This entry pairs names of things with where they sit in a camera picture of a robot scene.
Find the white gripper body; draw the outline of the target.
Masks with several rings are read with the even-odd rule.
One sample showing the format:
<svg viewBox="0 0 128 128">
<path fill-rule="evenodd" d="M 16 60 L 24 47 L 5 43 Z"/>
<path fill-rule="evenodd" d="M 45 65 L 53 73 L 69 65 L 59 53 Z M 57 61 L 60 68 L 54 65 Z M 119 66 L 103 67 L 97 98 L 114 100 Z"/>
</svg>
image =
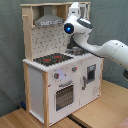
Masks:
<svg viewBox="0 0 128 128">
<path fill-rule="evenodd" d="M 73 18 L 79 18 L 81 16 L 80 12 L 80 6 L 78 2 L 74 2 L 70 7 L 69 7 L 69 13 L 68 17 L 73 19 Z"/>
</svg>

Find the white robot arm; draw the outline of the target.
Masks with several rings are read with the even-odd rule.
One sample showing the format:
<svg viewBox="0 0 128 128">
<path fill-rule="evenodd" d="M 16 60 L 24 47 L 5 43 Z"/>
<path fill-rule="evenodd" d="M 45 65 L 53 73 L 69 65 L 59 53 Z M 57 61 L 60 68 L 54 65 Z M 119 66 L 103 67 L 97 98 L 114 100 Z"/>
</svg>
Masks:
<svg viewBox="0 0 128 128">
<path fill-rule="evenodd" d="M 88 38 L 93 26 L 89 20 L 81 16 L 80 8 L 79 2 L 74 2 L 69 7 L 68 17 L 64 22 L 64 31 L 72 35 L 77 47 L 97 57 L 109 58 L 124 67 L 123 76 L 128 81 L 128 46 L 119 40 L 109 40 L 101 46 L 89 44 Z"/>
</svg>

